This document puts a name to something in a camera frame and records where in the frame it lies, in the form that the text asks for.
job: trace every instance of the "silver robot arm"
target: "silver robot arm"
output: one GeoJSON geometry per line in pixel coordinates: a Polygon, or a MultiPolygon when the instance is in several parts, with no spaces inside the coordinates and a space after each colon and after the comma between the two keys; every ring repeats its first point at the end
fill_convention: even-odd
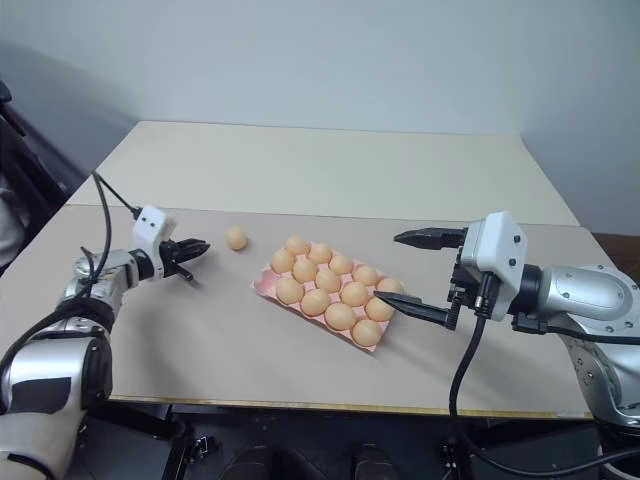
{"type": "Polygon", "coordinates": [[[88,298],[77,298],[90,273],[88,260],[78,260],[56,309],[60,320],[31,335],[0,372],[0,478],[63,478],[87,410],[111,394],[110,333],[124,293],[144,279],[192,278],[179,264],[209,248],[201,240],[169,240],[174,226],[161,210],[145,207],[134,250],[109,253],[88,298]]]}
{"type": "MultiPolygon", "coordinates": [[[[560,335],[599,426],[603,452],[640,445],[640,290],[631,278],[602,265],[542,270],[525,264],[527,238],[508,212],[490,214],[465,229],[425,228],[394,239],[429,250],[458,249],[451,307],[395,293],[376,296],[406,315],[450,330],[464,306],[496,321],[511,314],[516,331],[560,335]]],[[[635,459],[617,467],[634,475],[624,478],[640,478],[635,459]]]]}

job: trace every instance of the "brown egg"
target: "brown egg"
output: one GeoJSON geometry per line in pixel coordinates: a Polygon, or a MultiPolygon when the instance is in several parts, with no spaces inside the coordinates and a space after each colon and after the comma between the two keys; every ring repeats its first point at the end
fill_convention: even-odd
{"type": "Polygon", "coordinates": [[[321,315],[329,306],[329,294],[321,289],[310,290],[304,294],[300,302],[302,311],[310,317],[321,315]]]}
{"type": "Polygon", "coordinates": [[[288,250],[281,248],[273,254],[273,258],[271,259],[271,268],[276,273],[290,272],[295,261],[296,257],[294,257],[288,250]]]}
{"type": "Polygon", "coordinates": [[[356,323],[356,314],[349,305],[332,303],[324,312],[324,319],[334,330],[349,330],[356,323]]]}
{"type": "Polygon", "coordinates": [[[291,237],[285,245],[289,252],[294,255],[306,255],[309,253],[309,244],[301,237],[291,237]]]}
{"type": "Polygon", "coordinates": [[[402,284],[395,278],[391,277],[380,280],[376,286],[376,290],[380,290],[381,292],[404,293],[402,284]]]}
{"type": "Polygon", "coordinates": [[[299,282],[313,282],[318,274],[318,266],[308,258],[299,258],[293,264],[293,276],[299,282]]]}
{"type": "Polygon", "coordinates": [[[247,246],[249,239],[242,227],[229,227],[224,232],[224,240],[231,250],[242,250],[247,246]]]}
{"type": "Polygon", "coordinates": [[[282,277],[276,282],[276,296],[285,305],[299,302],[304,295],[304,287],[293,278],[282,277]]]}
{"type": "Polygon", "coordinates": [[[367,292],[367,287],[360,282],[352,282],[342,289],[340,298],[350,307],[360,307],[369,298],[369,292],[367,292]]]}
{"type": "Polygon", "coordinates": [[[356,323],[351,330],[353,341],[363,347],[372,347],[382,338],[382,329],[377,322],[365,318],[356,323]]]}
{"type": "Polygon", "coordinates": [[[376,322],[386,322],[390,320],[395,312],[395,309],[384,303],[379,298],[372,298],[367,302],[367,305],[364,307],[367,312],[367,317],[371,320],[375,320],[376,322]]]}
{"type": "Polygon", "coordinates": [[[336,293],[340,291],[341,286],[342,280],[331,270],[318,271],[318,275],[316,275],[316,287],[322,288],[329,293],[336,293]]]}
{"type": "Polygon", "coordinates": [[[351,270],[353,270],[353,262],[344,255],[336,255],[331,259],[331,262],[329,262],[329,268],[338,275],[344,275],[345,273],[351,273],[351,270]]]}
{"type": "Polygon", "coordinates": [[[360,265],[356,268],[356,271],[353,272],[353,279],[366,286],[375,285],[378,282],[378,272],[376,272],[375,268],[360,265]]]}
{"type": "Polygon", "coordinates": [[[309,250],[309,259],[317,264],[329,263],[332,255],[331,247],[326,243],[314,243],[309,250]]]}

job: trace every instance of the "beige tabletop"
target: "beige tabletop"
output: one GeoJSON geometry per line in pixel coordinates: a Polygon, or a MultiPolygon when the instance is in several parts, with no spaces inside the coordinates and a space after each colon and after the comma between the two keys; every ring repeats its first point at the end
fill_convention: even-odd
{"type": "MultiPolygon", "coordinates": [[[[517,136],[141,122],[100,171],[134,204],[177,208],[176,239],[216,245],[192,266],[194,285],[171,278],[127,294],[112,339],[115,399],[445,413],[473,319],[465,314],[452,334],[396,315],[367,354],[249,288],[293,233],[439,306],[453,252],[398,245],[395,233],[508,209],[538,224],[525,227],[531,263],[610,264],[517,136]],[[222,240],[236,223],[251,237],[239,254],[222,240]]],[[[85,184],[0,279],[0,349],[53,308],[79,246],[100,249],[97,200],[85,184]]],[[[114,248],[129,248],[131,218],[112,210],[114,248]]],[[[516,334],[508,321],[487,328],[460,404],[480,415],[587,411],[562,342],[516,334]]]]}
{"type": "MultiPolygon", "coordinates": [[[[100,172],[166,208],[578,225],[518,135],[140,122],[100,172]]],[[[93,183],[70,203],[97,205],[93,183]]]]}
{"type": "MultiPolygon", "coordinates": [[[[113,208],[114,248],[128,248],[132,219],[113,208]]],[[[125,296],[113,330],[117,399],[216,405],[444,413],[453,372],[469,341],[466,312],[455,333],[404,317],[392,319],[370,354],[250,287],[286,238],[297,233],[400,279],[425,302],[446,305],[455,251],[426,252],[396,244],[395,233],[460,223],[170,210],[175,239],[194,236],[214,249],[180,278],[145,282],[125,296]],[[243,225],[249,247],[223,241],[243,225]]],[[[103,241],[99,207],[67,206],[0,279],[0,349],[55,305],[79,245],[103,241]]],[[[550,263],[609,264],[580,227],[527,225],[529,258],[550,263]]],[[[560,339],[514,333],[508,320],[490,322],[462,388],[465,413],[584,416],[587,411],[560,339]]]]}

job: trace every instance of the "wire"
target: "wire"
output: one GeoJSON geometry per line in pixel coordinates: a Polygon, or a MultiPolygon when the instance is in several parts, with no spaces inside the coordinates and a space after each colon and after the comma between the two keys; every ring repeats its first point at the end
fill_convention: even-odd
{"type": "Polygon", "coordinates": [[[457,435],[463,441],[465,446],[479,459],[488,463],[489,465],[497,468],[498,470],[502,470],[503,472],[511,473],[513,475],[520,475],[522,477],[531,477],[531,478],[547,478],[547,477],[566,477],[568,475],[574,475],[576,473],[582,472],[584,470],[588,470],[590,468],[598,467],[600,465],[604,465],[605,463],[617,462],[619,460],[624,460],[625,458],[635,457],[640,455],[640,448],[629,448],[626,450],[620,450],[618,452],[609,453],[607,455],[601,455],[587,462],[573,465],[570,467],[560,468],[557,470],[547,470],[547,471],[529,471],[529,470],[520,470],[519,468],[511,467],[509,465],[504,465],[497,460],[489,457],[480,447],[478,447],[473,441],[468,437],[465,432],[464,425],[458,416],[458,393],[460,391],[460,386],[462,385],[462,379],[464,378],[473,357],[478,350],[478,346],[480,345],[480,340],[482,339],[482,333],[484,332],[484,327],[486,325],[487,319],[481,315],[476,315],[477,321],[475,329],[473,330],[473,335],[471,336],[471,340],[469,341],[469,345],[462,356],[462,360],[460,360],[460,364],[458,365],[458,369],[456,370],[455,375],[453,376],[453,381],[451,382],[451,389],[449,390],[449,415],[451,416],[451,420],[453,422],[454,429],[456,430],[457,435]]]}
{"type": "MultiPolygon", "coordinates": [[[[80,247],[80,250],[82,250],[82,253],[84,253],[84,256],[86,257],[87,262],[89,262],[89,279],[91,279],[93,278],[93,274],[95,272],[94,263],[93,263],[93,254],[84,247],[80,247]]],[[[87,292],[87,298],[91,296],[91,286],[92,284],[89,283],[89,291],[87,292]]]]}
{"type": "Polygon", "coordinates": [[[97,283],[98,278],[100,278],[100,274],[102,273],[102,269],[104,268],[104,264],[107,262],[107,257],[109,257],[109,250],[111,249],[111,215],[109,213],[109,205],[107,205],[107,199],[104,196],[104,190],[102,189],[102,185],[100,184],[100,175],[97,173],[92,173],[93,181],[96,184],[96,188],[98,189],[98,195],[100,196],[100,203],[102,204],[102,213],[104,215],[104,226],[105,226],[105,240],[104,240],[104,248],[102,249],[102,255],[100,257],[100,261],[98,262],[98,266],[96,267],[93,275],[89,276],[88,283],[78,291],[74,298],[81,298],[90,294],[91,287],[93,287],[94,283],[97,283]]]}
{"type": "Polygon", "coordinates": [[[613,345],[640,345],[640,337],[612,337],[610,335],[591,335],[589,333],[578,332],[570,328],[547,326],[547,333],[557,333],[567,337],[577,338],[587,342],[609,343],[613,345]]]}
{"type": "Polygon", "coordinates": [[[97,175],[98,180],[100,180],[100,182],[105,187],[107,187],[107,190],[109,190],[113,194],[113,196],[118,199],[120,203],[122,203],[125,207],[127,207],[127,209],[133,214],[133,218],[137,220],[138,215],[140,215],[141,209],[139,207],[132,207],[129,202],[127,202],[124,198],[122,198],[120,194],[116,192],[115,189],[111,185],[109,185],[109,183],[107,183],[107,181],[104,178],[102,178],[102,175],[100,175],[97,172],[95,173],[95,175],[97,175]]]}
{"type": "Polygon", "coordinates": [[[80,452],[76,452],[76,457],[78,458],[78,460],[80,460],[80,463],[82,464],[82,467],[84,468],[85,472],[87,472],[87,474],[93,479],[93,480],[97,480],[96,476],[93,474],[93,472],[91,471],[91,469],[89,468],[89,466],[87,465],[87,462],[85,461],[84,458],[82,458],[82,455],[80,454],[80,452]]]}

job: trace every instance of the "egg tray cavity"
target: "egg tray cavity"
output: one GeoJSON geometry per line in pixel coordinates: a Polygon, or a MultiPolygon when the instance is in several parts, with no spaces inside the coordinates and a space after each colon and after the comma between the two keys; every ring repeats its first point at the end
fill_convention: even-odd
{"type": "MultiPolygon", "coordinates": [[[[341,255],[340,252],[336,251],[336,250],[332,250],[332,258],[337,256],[337,255],[341,255]]],[[[307,258],[308,256],[306,254],[301,254],[301,255],[296,255],[296,260],[301,259],[301,258],[307,258]]],[[[356,269],[361,266],[364,265],[363,262],[356,260],[356,259],[352,259],[353,261],[353,269],[351,271],[351,273],[345,273],[343,275],[339,275],[340,280],[342,282],[342,285],[340,287],[340,291],[336,292],[336,293],[329,293],[329,299],[331,300],[331,304],[334,303],[340,303],[341,302],[341,298],[340,295],[342,294],[342,291],[344,290],[344,288],[354,282],[355,280],[353,279],[353,272],[356,271],[356,269]]],[[[329,269],[329,264],[328,263],[320,263],[318,264],[318,271],[321,270],[327,270],[329,269]]],[[[386,275],[383,272],[380,272],[379,270],[376,269],[376,272],[378,273],[378,282],[384,278],[387,278],[388,275],[386,275]]],[[[300,307],[300,303],[293,303],[291,305],[286,305],[283,302],[280,301],[280,299],[278,298],[278,296],[276,295],[276,282],[278,281],[278,279],[282,278],[282,277],[287,277],[287,278],[293,278],[295,280],[295,278],[293,277],[292,272],[284,272],[282,274],[278,274],[276,272],[273,271],[273,269],[271,268],[271,265],[267,265],[264,270],[262,270],[262,277],[260,279],[260,281],[258,282],[253,282],[251,284],[251,287],[258,292],[258,294],[260,294],[263,297],[269,298],[271,300],[275,300],[276,302],[278,302],[281,306],[289,309],[289,310],[293,310],[296,313],[302,315],[303,317],[309,319],[309,320],[314,320],[317,323],[321,324],[322,326],[324,326],[324,328],[326,328],[329,332],[335,334],[335,335],[339,335],[347,340],[349,340],[353,345],[355,345],[358,348],[361,348],[363,350],[368,350],[370,352],[374,352],[376,347],[380,344],[380,341],[382,341],[382,337],[380,337],[380,341],[378,341],[378,343],[376,343],[373,346],[370,347],[363,347],[362,345],[359,345],[358,343],[356,343],[356,341],[353,339],[353,336],[351,335],[351,330],[353,328],[355,328],[355,325],[358,324],[358,322],[364,320],[364,319],[369,319],[369,317],[367,316],[367,313],[365,311],[365,307],[364,305],[361,307],[351,307],[351,309],[354,311],[357,321],[356,324],[352,327],[352,329],[350,330],[334,330],[333,328],[331,328],[327,322],[325,321],[324,318],[324,314],[322,315],[317,315],[315,317],[310,317],[308,315],[306,315],[303,311],[302,308],[300,307]]],[[[305,293],[307,293],[310,290],[315,290],[316,284],[315,281],[311,281],[311,282],[305,282],[305,283],[301,283],[302,286],[304,287],[304,291],[305,293]]],[[[368,298],[367,301],[369,301],[372,297],[373,297],[373,292],[375,290],[375,286],[367,286],[367,293],[368,293],[368,298]]],[[[384,322],[376,322],[378,324],[378,326],[380,327],[380,329],[382,330],[382,336],[384,336],[385,331],[387,330],[387,327],[389,326],[391,320],[387,320],[384,322]]]]}

